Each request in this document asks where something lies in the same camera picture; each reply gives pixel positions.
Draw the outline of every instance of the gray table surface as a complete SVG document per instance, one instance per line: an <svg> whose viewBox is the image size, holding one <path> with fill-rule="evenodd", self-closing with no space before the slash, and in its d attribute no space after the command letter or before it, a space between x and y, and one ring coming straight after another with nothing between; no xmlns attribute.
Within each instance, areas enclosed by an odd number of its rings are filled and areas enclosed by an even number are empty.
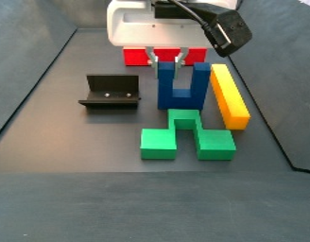
<svg viewBox="0 0 310 242"><path fill-rule="evenodd" d="M137 73L139 109L88 112L87 73ZM124 66L105 30L80 30L0 136L0 242L310 242L310 175L290 170L232 73L252 114L235 160L199 162L181 131L177 159L141 161L141 129L167 127L155 71ZM204 106L204 126L223 129L211 89Z"/></svg>
<svg viewBox="0 0 310 242"><path fill-rule="evenodd" d="M207 59L229 66L252 115L247 130L233 132L237 153L232 162L199 161L191 131L179 131L175 161L140 159L141 129L167 128L167 111L156 107L155 69L127 67L121 47L109 43L107 30L81 29L0 137L0 172L289 171L228 59L213 51ZM88 111L79 104L89 93L87 74L137 74L139 109ZM176 86L187 88L191 76L192 67L183 67ZM203 124L207 129L225 128L211 85Z"/></svg>

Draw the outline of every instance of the black cable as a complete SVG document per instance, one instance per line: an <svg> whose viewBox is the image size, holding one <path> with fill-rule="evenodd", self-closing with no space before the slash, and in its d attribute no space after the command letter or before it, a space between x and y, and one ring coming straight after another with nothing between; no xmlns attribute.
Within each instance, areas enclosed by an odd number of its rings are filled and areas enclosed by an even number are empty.
<svg viewBox="0 0 310 242"><path fill-rule="evenodd" d="M181 2L177 0L168 0L172 4L175 4L183 11L189 15L189 17L196 20L201 26L208 26L208 22L200 17L200 15L189 8L187 7Z"/></svg>
<svg viewBox="0 0 310 242"><path fill-rule="evenodd" d="M243 2L244 2L244 0L239 0L236 10L239 10L241 8Z"/></svg>

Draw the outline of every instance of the red block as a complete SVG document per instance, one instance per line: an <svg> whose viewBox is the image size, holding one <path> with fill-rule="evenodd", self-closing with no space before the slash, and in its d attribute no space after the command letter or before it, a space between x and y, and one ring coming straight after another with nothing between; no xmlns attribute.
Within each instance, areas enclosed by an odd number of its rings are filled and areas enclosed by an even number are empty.
<svg viewBox="0 0 310 242"><path fill-rule="evenodd" d="M207 48L189 48L189 54L185 57L185 65L193 65L195 62L204 62L207 55Z"/></svg>
<svg viewBox="0 0 310 242"><path fill-rule="evenodd" d="M155 54L159 56L159 61L176 61L176 56L180 53L180 48L155 48Z"/></svg>
<svg viewBox="0 0 310 242"><path fill-rule="evenodd" d="M124 47L125 65L149 65L149 57L145 50L145 47Z"/></svg>
<svg viewBox="0 0 310 242"><path fill-rule="evenodd" d="M149 65L147 48L145 47L124 47L124 61L125 65ZM159 56L160 61L175 61L180 53L180 48L176 47L156 47L155 54ZM207 55L207 48L189 48L189 54L185 58L185 65L193 65L195 62L204 62Z"/></svg>

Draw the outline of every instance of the dark gray mat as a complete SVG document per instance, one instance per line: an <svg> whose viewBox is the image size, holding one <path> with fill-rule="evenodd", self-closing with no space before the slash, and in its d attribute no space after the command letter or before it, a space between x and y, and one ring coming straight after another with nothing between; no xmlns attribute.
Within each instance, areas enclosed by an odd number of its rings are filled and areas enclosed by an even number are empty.
<svg viewBox="0 0 310 242"><path fill-rule="evenodd" d="M75 30L48 1L0 1L0 130Z"/></svg>
<svg viewBox="0 0 310 242"><path fill-rule="evenodd" d="M310 242L310 175L0 174L0 242Z"/></svg>
<svg viewBox="0 0 310 242"><path fill-rule="evenodd" d="M292 165L310 170L310 7L244 1L253 39L232 55Z"/></svg>
<svg viewBox="0 0 310 242"><path fill-rule="evenodd" d="M233 132L239 150L232 162L200 162L191 131L179 132L175 161L140 159L141 129L168 127L167 112L156 107L155 69L125 67L121 48L108 42L103 29L77 31L11 122L0 138L0 172L290 170L228 59L213 52L208 59L229 65L252 114L248 129ZM136 111L88 111L79 104L89 93L85 75L91 73L140 76L141 100ZM177 86L187 87L191 77L192 67L184 67ZM211 87L203 123L207 129L225 128Z"/></svg>

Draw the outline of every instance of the yellow block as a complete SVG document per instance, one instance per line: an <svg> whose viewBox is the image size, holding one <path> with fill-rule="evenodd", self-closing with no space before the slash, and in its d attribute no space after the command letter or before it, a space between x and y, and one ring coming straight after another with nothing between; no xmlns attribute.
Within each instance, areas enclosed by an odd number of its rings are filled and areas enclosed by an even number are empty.
<svg viewBox="0 0 310 242"><path fill-rule="evenodd" d="M244 130L251 121L251 113L225 64L212 65L211 84L227 128Z"/></svg>

